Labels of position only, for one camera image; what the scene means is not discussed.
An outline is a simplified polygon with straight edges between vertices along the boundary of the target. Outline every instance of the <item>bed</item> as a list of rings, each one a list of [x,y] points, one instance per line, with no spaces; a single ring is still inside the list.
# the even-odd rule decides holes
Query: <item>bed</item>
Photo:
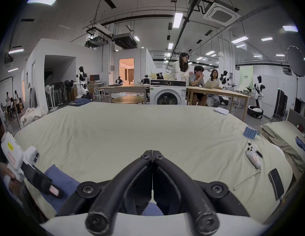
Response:
[[[15,139],[23,149],[38,149],[41,171],[55,164],[78,182],[112,179],[144,151],[159,150],[192,179],[226,183],[251,217],[264,222],[279,204],[269,171],[277,168],[286,192],[292,169],[269,141],[257,136],[262,171],[233,191],[256,172],[245,155],[245,127],[235,116],[210,107],[91,102],[52,112],[20,130]],[[54,217],[40,192],[27,181],[26,186],[46,217]]]
[[[264,124],[261,135],[282,149],[293,175],[299,180],[305,171],[305,152],[296,144],[295,138],[298,136],[305,144],[305,137],[296,128],[297,124],[302,124],[305,133],[305,118],[290,109],[286,121]]]

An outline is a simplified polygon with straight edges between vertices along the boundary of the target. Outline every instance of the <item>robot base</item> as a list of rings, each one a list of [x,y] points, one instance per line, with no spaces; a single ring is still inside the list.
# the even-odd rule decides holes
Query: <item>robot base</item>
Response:
[[[254,118],[261,119],[263,117],[263,109],[257,108],[256,106],[249,106],[248,107],[248,115],[253,116]]]

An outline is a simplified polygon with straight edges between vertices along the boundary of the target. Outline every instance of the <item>doorway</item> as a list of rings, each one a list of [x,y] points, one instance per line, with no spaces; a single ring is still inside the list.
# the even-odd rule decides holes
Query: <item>doorway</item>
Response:
[[[119,76],[124,85],[134,84],[134,58],[119,60]]]

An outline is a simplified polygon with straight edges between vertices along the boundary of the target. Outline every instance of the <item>phone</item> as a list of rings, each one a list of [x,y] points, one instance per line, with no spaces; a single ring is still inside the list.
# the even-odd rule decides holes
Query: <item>phone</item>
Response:
[[[269,180],[273,186],[275,192],[276,201],[284,194],[284,186],[282,185],[281,178],[277,169],[273,169],[268,173]]]

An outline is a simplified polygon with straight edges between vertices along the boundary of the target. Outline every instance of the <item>red label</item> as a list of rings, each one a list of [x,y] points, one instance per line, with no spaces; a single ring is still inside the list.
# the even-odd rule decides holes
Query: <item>red label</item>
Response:
[[[13,158],[11,153],[8,153],[9,160],[12,162],[13,166],[15,166],[16,160]]]
[[[59,193],[58,189],[56,189],[52,185],[50,186],[49,191],[51,191],[54,195],[58,196]]]

